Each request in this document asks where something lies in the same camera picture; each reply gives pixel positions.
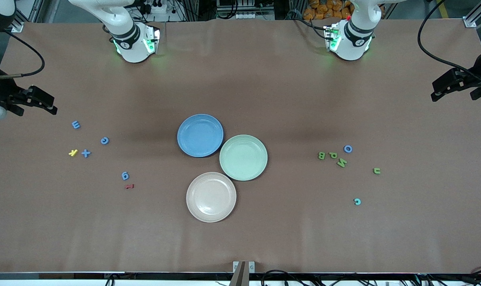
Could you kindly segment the white power strip with plugs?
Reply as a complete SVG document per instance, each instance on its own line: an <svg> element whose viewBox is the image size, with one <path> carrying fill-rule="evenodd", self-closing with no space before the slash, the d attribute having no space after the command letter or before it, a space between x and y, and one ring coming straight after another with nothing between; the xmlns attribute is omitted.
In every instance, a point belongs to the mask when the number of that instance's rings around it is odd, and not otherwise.
<svg viewBox="0 0 481 286"><path fill-rule="evenodd" d="M144 15L166 14L167 0L140 0L139 9Z"/></svg>

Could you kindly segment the pile of orange packets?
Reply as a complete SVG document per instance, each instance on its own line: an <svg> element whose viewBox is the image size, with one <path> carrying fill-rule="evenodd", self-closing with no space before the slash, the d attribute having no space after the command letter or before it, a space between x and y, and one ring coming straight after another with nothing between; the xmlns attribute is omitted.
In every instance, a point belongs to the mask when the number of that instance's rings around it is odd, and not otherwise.
<svg viewBox="0 0 481 286"><path fill-rule="evenodd" d="M303 11L303 19L306 21L333 17L346 19L354 10L355 6L350 0L308 0L308 7Z"/></svg>

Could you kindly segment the blue plate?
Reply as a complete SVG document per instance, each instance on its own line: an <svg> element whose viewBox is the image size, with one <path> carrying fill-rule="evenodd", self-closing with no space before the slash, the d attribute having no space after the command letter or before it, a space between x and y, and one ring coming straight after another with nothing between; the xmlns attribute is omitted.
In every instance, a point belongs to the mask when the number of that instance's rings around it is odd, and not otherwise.
<svg viewBox="0 0 481 286"><path fill-rule="evenodd" d="M177 131L177 143L191 157L208 157L224 140L221 122L209 114L196 114L185 119Z"/></svg>

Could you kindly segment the beige pink plate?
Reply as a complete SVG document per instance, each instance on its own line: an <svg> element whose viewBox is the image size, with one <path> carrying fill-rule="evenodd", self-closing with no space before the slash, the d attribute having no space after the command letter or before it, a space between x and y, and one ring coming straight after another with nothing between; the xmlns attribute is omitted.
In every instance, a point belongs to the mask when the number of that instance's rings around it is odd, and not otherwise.
<svg viewBox="0 0 481 286"><path fill-rule="evenodd" d="M218 172L206 172L190 183L186 192L186 205L195 219L215 223L226 219L237 202L235 185Z"/></svg>

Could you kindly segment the light green plate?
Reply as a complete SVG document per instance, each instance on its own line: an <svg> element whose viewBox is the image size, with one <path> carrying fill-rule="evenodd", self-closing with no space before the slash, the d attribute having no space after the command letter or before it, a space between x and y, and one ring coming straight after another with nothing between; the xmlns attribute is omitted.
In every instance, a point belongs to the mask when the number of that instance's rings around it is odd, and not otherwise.
<svg viewBox="0 0 481 286"><path fill-rule="evenodd" d="M220 150L220 166L234 180L253 180L264 172L267 164L268 152L264 143L251 135L236 135Z"/></svg>

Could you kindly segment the aluminium frame profile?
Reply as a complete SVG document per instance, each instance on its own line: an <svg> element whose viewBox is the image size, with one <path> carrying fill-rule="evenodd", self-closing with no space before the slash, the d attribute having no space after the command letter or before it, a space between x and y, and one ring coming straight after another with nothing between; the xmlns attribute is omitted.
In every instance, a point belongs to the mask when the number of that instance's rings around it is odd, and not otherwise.
<svg viewBox="0 0 481 286"><path fill-rule="evenodd" d="M21 33L26 22L38 22L47 0L15 0L16 12L11 24L12 33Z"/></svg>
<svg viewBox="0 0 481 286"><path fill-rule="evenodd" d="M476 21L481 18L481 1L466 16L463 16L463 22L466 28L477 28Z"/></svg>

